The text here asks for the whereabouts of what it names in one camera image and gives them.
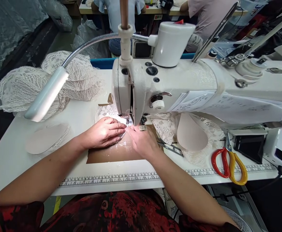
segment black cable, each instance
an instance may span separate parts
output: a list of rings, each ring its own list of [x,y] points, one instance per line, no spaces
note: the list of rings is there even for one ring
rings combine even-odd
[[[257,188],[257,189],[253,189],[253,190],[248,190],[248,191],[243,191],[243,192],[238,192],[236,194],[230,194],[230,195],[224,195],[224,194],[221,194],[220,196],[214,196],[213,198],[221,198],[221,197],[233,197],[235,195],[240,195],[240,194],[245,194],[245,193],[253,193],[253,192],[257,192],[257,191],[260,191],[262,189],[265,189],[266,187],[269,187],[270,185],[274,184],[276,181],[279,180],[279,178],[282,176],[282,166],[278,166],[277,167],[277,170],[278,170],[278,175],[274,178],[274,180],[272,180],[270,183],[267,183],[266,185],[260,187],[260,188]]]
[[[243,10],[243,8],[242,7],[240,7],[239,6],[239,8],[241,8],[242,9],[242,13],[241,13],[241,16],[239,17],[239,19],[238,19],[238,21],[235,23],[235,25],[232,27],[232,28],[230,28],[230,30],[229,31],[231,31],[236,25],[237,25],[237,23],[240,21],[240,19],[242,18],[242,16],[243,16],[243,12],[244,12],[244,10]]]
[[[177,215],[178,212],[179,212],[179,208],[177,208],[177,210],[176,210],[176,212],[175,212],[175,214],[174,214],[173,219],[175,219],[175,217],[176,217],[176,215]]]

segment fingers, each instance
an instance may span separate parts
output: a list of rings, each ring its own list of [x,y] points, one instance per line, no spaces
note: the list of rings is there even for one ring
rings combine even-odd
[[[121,137],[119,136],[114,136],[114,137],[111,137],[109,138],[105,143],[104,143],[104,146],[107,147],[109,145],[112,145],[114,143],[117,143],[119,140],[121,139]]]
[[[113,136],[122,134],[122,133],[124,133],[124,132],[125,132],[125,129],[124,129],[124,128],[113,129],[113,130],[109,130],[108,136],[109,136],[109,137],[113,137]]]
[[[131,129],[132,129],[132,130],[135,130],[136,132],[139,132],[139,131],[140,131],[139,125],[138,125],[138,126],[131,125]]]
[[[102,119],[106,124],[118,123],[118,121],[116,119],[111,118],[111,117],[104,117]]]
[[[112,123],[108,125],[109,130],[114,130],[114,129],[120,129],[120,128],[126,128],[126,125],[123,123]]]
[[[137,136],[137,132],[130,127],[126,127],[125,130],[128,132],[131,138],[134,138],[135,136]]]

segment person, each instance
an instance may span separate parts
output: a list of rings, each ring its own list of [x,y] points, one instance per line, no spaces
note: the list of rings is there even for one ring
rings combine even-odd
[[[77,195],[40,227],[43,202],[81,154],[119,141],[127,132],[133,148],[160,176],[183,215],[177,223],[152,189]],[[214,198],[177,166],[153,140],[153,133],[105,117],[46,156],[0,191],[0,231],[237,231]]]
[[[228,11],[238,0],[188,0],[181,7],[181,12],[188,11],[189,17],[197,18],[194,34],[199,35],[205,42],[215,31]],[[190,41],[186,46],[187,52],[196,52],[197,46]]]
[[[92,11],[104,13],[104,6],[108,11],[110,29],[112,32],[118,32],[118,25],[121,24],[120,0],[94,0],[91,4]],[[128,0],[128,23],[132,25],[135,33],[134,12],[137,14],[146,12],[144,0]],[[121,39],[110,39],[109,50],[115,55],[121,55]]]

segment light blue shirt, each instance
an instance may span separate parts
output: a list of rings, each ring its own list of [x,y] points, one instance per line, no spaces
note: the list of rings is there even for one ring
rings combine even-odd
[[[113,32],[118,32],[118,25],[121,24],[121,8],[120,0],[94,0],[93,2],[99,11],[104,13],[104,6],[108,10],[110,29]],[[134,12],[137,9],[138,15],[141,14],[141,9],[144,7],[144,0],[128,0],[128,23],[133,26],[133,32],[135,32],[134,26]]]

